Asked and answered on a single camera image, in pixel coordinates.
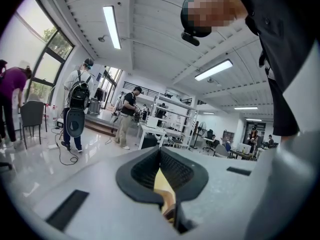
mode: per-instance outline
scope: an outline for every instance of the black pants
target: black pants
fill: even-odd
[[[70,110],[69,107],[63,109],[63,140],[66,145],[70,145],[70,135],[67,132],[66,118],[67,113]],[[82,150],[81,136],[74,138],[74,144],[77,150]]]
[[[2,118],[2,115],[3,115],[2,108],[4,111],[5,123]],[[6,137],[5,124],[6,124],[6,130],[9,134],[10,140],[12,142],[15,142],[16,141],[16,133],[15,133],[15,127],[14,127],[14,120],[12,118],[12,101],[11,101],[11,99],[8,99],[6,96],[3,96],[2,93],[0,93],[0,134],[1,134],[1,138]]]

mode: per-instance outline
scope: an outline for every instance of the glossy floor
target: glossy floor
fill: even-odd
[[[72,164],[70,158],[73,155],[63,147],[60,148],[61,155],[58,148],[49,149],[49,145],[55,144],[55,134],[50,131],[47,133],[41,131],[41,145],[39,137],[35,136],[26,139],[27,150],[23,142],[17,149],[13,146],[0,147],[0,161],[11,163],[13,166],[11,171],[8,167],[1,167],[0,176],[12,198],[32,208],[49,190],[82,168],[101,161],[105,157],[121,156],[138,149],[134,144],[135,136],[127,136],[130,150],[125,150],[112,141],[105,144],[109,139],[107,135],[85,128],[81,135],[83,152],[78,154],[71,140],[71,152],[78,156],[78,161],[74,165],[66,166],[60,162],[60,159],[64,164]]]

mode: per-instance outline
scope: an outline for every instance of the white shelving unit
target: white shelving unit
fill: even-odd
[[[168,104],[172,104],[175,106],[178,106],[180,108],[186,109],[186,113],[182,113],[181,111],[176,111],[173,109],[168,109],[168,108],[164,108],[159,106],[160,104],[165,103],[166,105]],[[173,125],[173,128],[177,128],[176,126],[178,126],[179,129],[181,129],[182,131],[179,131],[181,133],[181,139],[182,139],[182,146],[183,147],[187,147],[189,148],[191,140],[192,140],[192,134],[188,134],[190,133],[190,131],[193,131],[194,129],[192,128],[192,123],[193,123],[193,118],[195,119],[195,121],[197,121],[197,116],[198,114],[195,113],[196,109],[192,108],[189,105],[186,105],[178,100],[172,100],[171,98],[168,98],[166,96],[163,96],[161,94],[159,94],[159,96],[157,98],[154,99],[153,101],[153,106],[152,106],[152,110],[151,110],[151,114],[148,117],[155,117],[156,116],[156,111],[157,110],[162,110],[162,111],[166,111],[166,119],[161,119],[159,118],[159,120],[169,123],[171,125]],[[170,119],[171,115],[177,115],[178,116],[178,120],[173,120]]]

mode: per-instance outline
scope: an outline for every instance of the chair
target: chair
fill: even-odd
[[[215,153],[213,155],[218,158],[228,158],[230,156],[229,153],[227,152],[226,148],[221,144],[216,146]]]
[[[211,130],[211,129],[206,132],[206,138],[209,139],[209,140],[212,140],[212,136],[213,136],[213,135],[214,135],[214,131]],[[204,150],[204,149],[208,149],[208,151],[209,151],[209,150],[215,151],[215,150],[211,147],[211,145],[213,144],[211,141],[206,140],[206,141],[205,141],[205,144],[207,144],[207,146],[205,146],[205,147],[203,148],[203,150]]]
[[[29,100],[26,102],[20,109],[21,118],[20,118],[20,138],[22,139],[21,127],[23,131],[24,145],[25,149],[27,149],[27,142],[25,136],[25,127],[29,127],[29,132],[31,136],[31,128],[32,127],[32,136],[35,134],[35,126],[39,126],[39,142],[41,144],[41,124],[42,117],[44,114],[44,103],[36,100]]]

